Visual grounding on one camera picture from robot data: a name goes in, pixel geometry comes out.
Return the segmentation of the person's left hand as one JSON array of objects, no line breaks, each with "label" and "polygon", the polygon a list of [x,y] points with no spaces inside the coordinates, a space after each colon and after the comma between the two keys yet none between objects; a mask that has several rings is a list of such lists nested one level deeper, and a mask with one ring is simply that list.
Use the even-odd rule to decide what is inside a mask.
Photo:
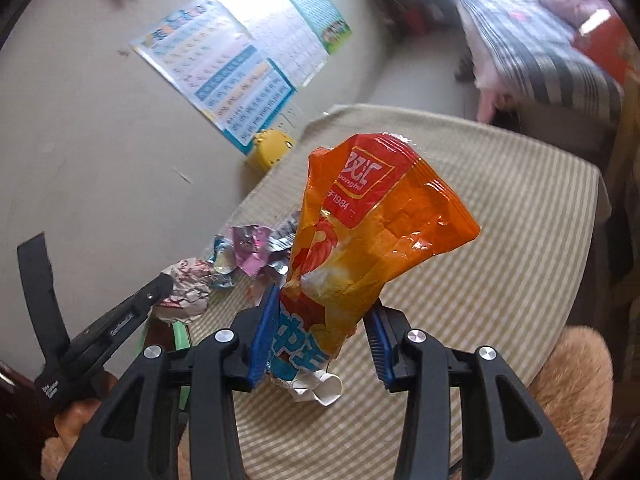
[{"label": "person's left hand", "polygon": [[55,416],[55,430],[66,452],[73,449],[81,430],[90,422],[101,404],[102,401],[97,398],[74,401],[68,408]]}]

